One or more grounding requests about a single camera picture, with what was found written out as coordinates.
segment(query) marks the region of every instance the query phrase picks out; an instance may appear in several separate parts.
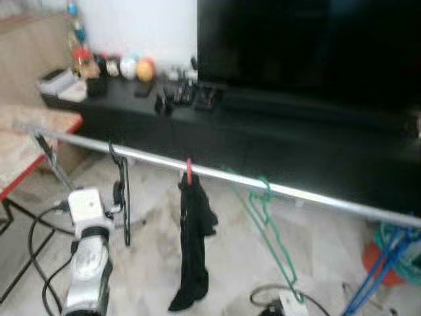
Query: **white ball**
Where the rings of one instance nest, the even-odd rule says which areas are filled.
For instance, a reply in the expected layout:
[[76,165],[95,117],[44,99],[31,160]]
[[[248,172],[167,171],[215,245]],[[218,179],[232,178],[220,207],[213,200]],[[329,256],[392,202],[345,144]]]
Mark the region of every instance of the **white ball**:
[[136,77],[136,58],[124,57],[120,62],[120,72],[125,79],[133,80]]

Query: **orange object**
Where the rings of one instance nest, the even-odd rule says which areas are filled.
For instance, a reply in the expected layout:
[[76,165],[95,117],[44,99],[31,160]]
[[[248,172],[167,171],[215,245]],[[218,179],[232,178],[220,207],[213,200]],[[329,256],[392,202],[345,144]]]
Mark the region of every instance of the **orange object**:
[[72,54],[73,54],[73,58],[76,59],[77,61],[80,61],[80,63],[82,63],[81,61],[86,61],[92,57],[91,51],[83,47],[78,47],[78,48],[73,49]]
[[[371,270],[371,268],[374,266],[381,254],[382,250],[374,242],[366,246],[364,252],[362,253],[362,264],[364,265],[364,268],[367,270],[367,272]],[[376,271],[374,276],[377,278],[379,274],[380,269]],[[405,280],[403,280],[393,270],[390,270],[390,272],[386,275],[385,279],[383,280],[383,284],[386,286],[398,286],[404,283]]]
[[140,81],[150,82],[155,77],[155,63],[151,58],[144,58],[136,66],[136,74]]

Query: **red clothespin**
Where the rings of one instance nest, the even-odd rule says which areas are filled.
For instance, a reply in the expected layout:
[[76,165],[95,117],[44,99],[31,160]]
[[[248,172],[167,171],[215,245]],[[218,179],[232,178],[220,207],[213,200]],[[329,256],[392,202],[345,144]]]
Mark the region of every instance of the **red clothespin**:
[[191,170],[191,158],[187,158],[187,183],[189,186],[193,183],[193,171]]

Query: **black cloth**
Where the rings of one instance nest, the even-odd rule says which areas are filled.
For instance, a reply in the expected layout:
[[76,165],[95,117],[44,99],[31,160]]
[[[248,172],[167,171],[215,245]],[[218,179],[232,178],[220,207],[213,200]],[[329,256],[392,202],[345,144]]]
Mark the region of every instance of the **black cloth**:
[[218,224],[211,211],[209,200],[200,185],[199,177],[193,175],[191,185],[184,174],[178,184],[182,191],[180,235],[182,247],[182,279],[180,289],[169,311],[181,311],[204,298],[209,288],[209,276],[205,267],[205,236],[215,235]]

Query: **cable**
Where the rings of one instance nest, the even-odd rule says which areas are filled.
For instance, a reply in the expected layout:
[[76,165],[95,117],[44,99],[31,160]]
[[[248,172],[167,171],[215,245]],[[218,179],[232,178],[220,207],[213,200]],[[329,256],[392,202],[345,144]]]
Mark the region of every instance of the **cable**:
[[[49,212],[52,212],[52,211],[56,211],[56,210],[58,210],[58,209],[62,209],[62,208],[64,208],[65,207],[65,205],[64,205],[64,207],[63,207],[63,205],[64,204],[62,204],[62,205],[59,205],[59,206],[56,206],[56,207],[52,207],[52,208],[49,208],[49,209],[47,209],[47,210],[45,210],[45,211],[43,211],[41,214],[39,214],[35,219],[34,219],[34,221],[32,222],[32,225],[31,225],[31,227],[30,227],[30,229],[29,229],[29,233],[28,233],[28,249],[29,249],[29,253],[30,253],[30,259],[31,259],[31,262],[34,264],[34,267],[37,269],[37,271],[38,271],[38,273],[39,273],[39,275],[40,275],[40,277],[44,280],[44,282],[47,282],[48,281],[48,279],[47,279],[47,276],[45,275],[45,273],[43,272],[43,270],[41,269],[41,267],[39,266],[39,263],[38,263],[38,261],[36,260],[36,257],[35,257],[35,255],[34,255],[34,245],[32,244],[32,240],[33,240],[33,237],[34,237],[34,230],[35,230],[35,226],[36,226],[36,224],[42,219],[42,217],[44,216],[44,215],[46,215],[46,214],[48,214]],[[51,292],[51,294],[53,295],[53,298],[54,298],[54,300],[55,300],[55,303],[56,303],[56,305],[57,305],[57,308],[58,308],[58,310],[59,310],[59,312],[61,313],[61,311],[62,311],[62,306],[61,306],[61,302],[60,302],[60,299],[59,299],[59,297],[57,296],[57,293],[54,291],[54,289],[53,289],[53,287],[51,286],[51,285],[47,285],[47,287],[48,287],[48,289],[50,290],[50,292]],[[45,307],[45,309],[46,309],[46,311],[47,311],[47,313],[50,315],[50,316],[53,316],[53,312],[50,310],[50,308],[49,308],[49,306],[48,306],[48,303],[47,303],[47,300],[45,299],[43,299],[43,304],[44,304],[44,307]]]
[[73,255],[70,257],[68,261],[66,261],[61,267],[59,267],[49,278],[46,282],[44,282],[44,287],[42,288],[42,302],[44,303],[45,309],[48,311],[51,311],[48,305],[47,301],[47,288],[50,286],[51,280],[55,278],[56,275],[58,275],[65,267],[68,266],[68,264],[72,261]]
[[[29,212],[27,209],[23,208],[22,206],[20,206],[16,202],[14,202],[14,201],[12,201],[10,199],[7,199],[6,201],[7,201],[6,202],[7,204],[9,204],[10,206],[14,207],[17,211],[20,211],[22,214],[24,214],[24,215],[26,215],[26,216],[28,216],[28,217],[30,217],[32,219],[36,219],[37,218],[37,215],[33,214],[32,212]],[[74,232],[69,231],[69,230],[66,230],[66,229],[63,229],[63,228],[60,228],[60,227],[57,227],[57,226],[55,226],[55,225],[53,225],[51,223],[48,223],[48,222],[44,221],[43,219],[39,219],[38,220],[38,223],[39,224],[42,224],[42,225],[44,225],[46,227],[49,227],[51,229],[54,229],[57,232],[61,232],[63,234],[69,235],[69,236],[73,236],[74,235]]]
[[[288,286],[281,285],[281,284],[267,284],[267,285],[259,286],[251,292],[250,302],[255,306],[266,307],[268,305],[267,303],[256,302],[254,300],[254,297],[257,293],[259,293],[261,291],[271,290],[271,289],[274,289],[274,288],[279,288],[280,290],[289,290],[289,291],[291,290]],[[321,306],[314,298],[312,298],[311,296],[303,293],[300,290],[297,290],[297,293],[304,296],[304,298],[306,298],[307,300],[312,302],[315,306],[317,306],[319,308],[319,310],[321,310],[323,312],[323,314],[325,314],[325,316],[330,316],[330,314],[323,308],[323,306]]]

